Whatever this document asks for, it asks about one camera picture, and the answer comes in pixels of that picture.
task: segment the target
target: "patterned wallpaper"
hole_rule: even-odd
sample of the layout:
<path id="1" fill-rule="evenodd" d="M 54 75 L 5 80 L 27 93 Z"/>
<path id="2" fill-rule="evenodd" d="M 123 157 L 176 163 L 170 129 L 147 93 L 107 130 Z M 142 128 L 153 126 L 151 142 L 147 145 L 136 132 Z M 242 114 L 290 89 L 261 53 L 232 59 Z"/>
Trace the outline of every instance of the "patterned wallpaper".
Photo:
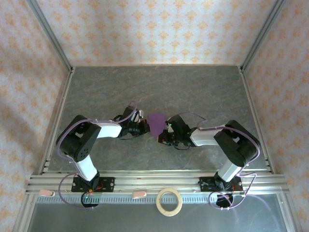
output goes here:
<path id="1" fill-rule="evenodd" d="M 309 1 L 287 0 L 246 77 L 278 173 L 309 231 Z"/>
<path id="2" fill-rule="evenodd" d="M 275 0 L 38 0 L 70 63 L 241 65 Z"/>
<path id="3" fill-rule="evenodd" d="M 68 72 L 26 1 L 0 1 L 0 35 L 0 231 L 10 232 Z"/>

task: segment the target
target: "gray table surface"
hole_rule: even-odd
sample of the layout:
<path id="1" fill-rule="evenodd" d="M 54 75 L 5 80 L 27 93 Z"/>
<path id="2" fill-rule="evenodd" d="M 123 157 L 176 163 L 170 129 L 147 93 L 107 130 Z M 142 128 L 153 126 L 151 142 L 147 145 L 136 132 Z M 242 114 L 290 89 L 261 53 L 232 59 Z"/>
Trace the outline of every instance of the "gray table surface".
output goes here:
<path id="1" fill-rule="evenodd" d="M 171 117 L 192 111 L 219 126 L 235 119 L 257 137 L 257 130 L 241 76 L 236 66 L 138 66 L 77 67 L 72 77 L 59 126 L 60 134 L 81 114 L 87 118 L 111 119 L 122 114 L 131 101 L 150 113 Z M 183 115 L 190 127 L 200 120 Z M 97 139 L 91 159 L 100 171 L 111 170 L 205 170 L 219 169 L 226 156 L 218 146 L 192 147 L 179 151 L 159 144 L 151 134 L 132 140 Z M 249 167 L 266 169 L 263 153 Z M 53 150 L 51 171 L 73 167 Z"/>
<path id="2" fill-rule="evenodd" d="M 287 231 L 276 195 L 259 198 L 262 200 L 248 195 L 240 206 L 229 211 L 207 204 L 183 204 L 173 217 L 160 214 L 155 204 L 105 204 L 83 211 L 64 203 L 37 203 L 28 232 Z"/>

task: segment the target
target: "purple cloth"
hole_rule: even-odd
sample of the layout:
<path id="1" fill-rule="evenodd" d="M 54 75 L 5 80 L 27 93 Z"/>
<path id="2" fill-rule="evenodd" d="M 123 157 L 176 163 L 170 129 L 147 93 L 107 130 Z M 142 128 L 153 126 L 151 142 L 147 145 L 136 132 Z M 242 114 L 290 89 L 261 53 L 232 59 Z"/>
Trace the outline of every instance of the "purple cloth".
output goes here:
<path id="1" fill-rule="evenodd" d="M 149 114 L 147 123 L 150 126 L 150 134 L 154 138 L 158 138 L 159 135 L 166 128 L 166 115 L 165 114 Z"/>

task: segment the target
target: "mounting plate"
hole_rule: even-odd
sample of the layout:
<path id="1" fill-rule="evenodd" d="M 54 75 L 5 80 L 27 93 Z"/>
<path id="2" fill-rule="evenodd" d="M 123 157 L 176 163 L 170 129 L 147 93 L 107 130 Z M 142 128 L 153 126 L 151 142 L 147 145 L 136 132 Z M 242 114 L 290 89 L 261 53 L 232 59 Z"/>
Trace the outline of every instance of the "mounting plate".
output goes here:
<path id="1" fill-rule="evenodd" d="M 98 187 L 103 185 L 103 188 L 95 190 L 95 192 L 113 192 L 115 185 L 114 177 L 100 177 L 98 181 Z M 79 177 L 73 178 L 72 192 L 87 192 L 91 188 Z"/>
<path id="2" fill-rule="evenodd" d="M 199 178 L 200 182 L 205 182 L 208 184 L 212 184 L 214 183 L 214 177 L 213 176 L 202 176 Z M 214 192 L 214 191 L 220 191 L 216 186 L 211 186 L 211 185 L 199 185 L 201 188 L 201 192 Z M 231 180 L 231 186 L 226 189 L 225 191 L 227 192 L 234 192 L 234 191 L 243 191 L 242 188 L 242 182 L 241 182 L 241 178 L 238 176 L 235 176 L 232 180 Z"/>

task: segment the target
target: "tape roll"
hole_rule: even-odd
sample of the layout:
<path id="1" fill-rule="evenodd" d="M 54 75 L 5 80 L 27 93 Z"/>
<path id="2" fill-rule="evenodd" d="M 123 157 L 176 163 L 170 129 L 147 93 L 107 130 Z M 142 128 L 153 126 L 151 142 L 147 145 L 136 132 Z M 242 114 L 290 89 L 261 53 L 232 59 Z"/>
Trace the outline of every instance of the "tape roll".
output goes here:
<path id="1" fill-rule="evenodd" d="M 175 194 L 175 196 L 177 197 L 177 200 L 178 200 L 178 204 L 177 204 L 176 208 L 172 211 L 165 210 L 161 205 L 161 198 L 167 192 L 171 192 L 171 193 Z M 182 199 L 181 195 L 179 194 L 179 192 L 175 189 L 165 188 L 165 189 L 161 190 L 156 197 L 156 207 L 158 208 L 159 212 L 161 214 L 163 214 L 164 216 L 171 217 L 171 216 L 178 214 L 179 211 L 182 209 L 182 206 L 183 206 L 183 199 Z"/>

